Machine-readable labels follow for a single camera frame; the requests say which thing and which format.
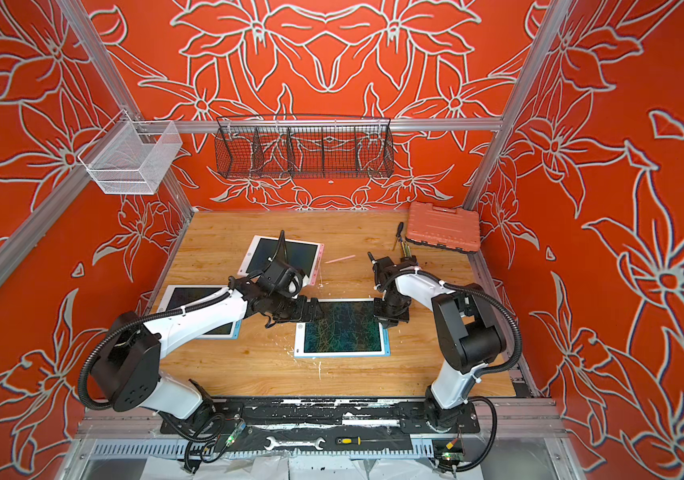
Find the blue tablet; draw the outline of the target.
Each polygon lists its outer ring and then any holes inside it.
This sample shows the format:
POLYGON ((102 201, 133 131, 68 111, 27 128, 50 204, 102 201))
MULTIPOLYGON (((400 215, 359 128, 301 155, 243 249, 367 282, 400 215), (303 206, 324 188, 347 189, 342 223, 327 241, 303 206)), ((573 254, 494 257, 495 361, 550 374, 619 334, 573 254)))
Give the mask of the blue tablet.
MULTIPOLYGON (((199 301, 223 289, 222 285, 169 285, 164 291, 157 312, 165 312, 199 301)), ((201 340, 234 340, 238 338, 240 322, 230 322, 198 336, 201 340)))
POLYGON ((373 299, 333 299, 319 305, 320 318, 296 325, 295 358, 390 355, 389 337, 374 316, 373 299))

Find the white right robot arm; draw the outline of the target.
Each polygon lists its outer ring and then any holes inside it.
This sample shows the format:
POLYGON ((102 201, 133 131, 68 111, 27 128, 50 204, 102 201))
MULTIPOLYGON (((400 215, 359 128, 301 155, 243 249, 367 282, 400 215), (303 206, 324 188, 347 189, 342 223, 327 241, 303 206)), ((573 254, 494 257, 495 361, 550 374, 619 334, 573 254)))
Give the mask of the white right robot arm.
POLYGON ((414 302, 433 314, 444 363, 426 389, 425 417, 437 432, 454 428, 470 391, 482 377, 515 367, 523 353, 520 328, 510 309, 478 284, 452 284, 422 269, 414 256, 399 263, 370 256, 375 289, 374 318, 383 328, 409 320, 414 302))

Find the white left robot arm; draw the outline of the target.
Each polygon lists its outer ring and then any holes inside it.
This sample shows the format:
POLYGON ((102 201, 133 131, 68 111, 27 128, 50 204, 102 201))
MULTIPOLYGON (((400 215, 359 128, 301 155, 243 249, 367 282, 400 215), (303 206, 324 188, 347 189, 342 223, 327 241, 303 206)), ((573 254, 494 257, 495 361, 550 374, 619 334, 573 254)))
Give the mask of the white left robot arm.
POLYGON ((88 354, 78 378, 79 401, 90 410, 146 408, 189 420, 210 401, 194 381, 181 382, 161 370, 161 361, 200 335, 256 314, 271 328, 324 317, 317 298, 301 293, 304 272, 288 263, 285 235, 266 266, 200 300, 160 313, 120 315, 88 354))

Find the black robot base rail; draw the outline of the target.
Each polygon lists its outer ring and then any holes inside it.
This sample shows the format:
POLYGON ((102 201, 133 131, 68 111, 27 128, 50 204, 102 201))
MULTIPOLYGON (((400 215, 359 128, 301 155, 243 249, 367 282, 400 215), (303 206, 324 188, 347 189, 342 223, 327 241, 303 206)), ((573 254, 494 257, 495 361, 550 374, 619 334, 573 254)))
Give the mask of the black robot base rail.
POLYGON ((441 413, 422 397, 220 397, 205 400, 191 414, 161 416, 167 433, 174 427, 187 433, 214 416, 230 428, 242 420, 261 430, 310 430, 350 427, 404 434, 475 434, 478 416, 470 404, 441 413))

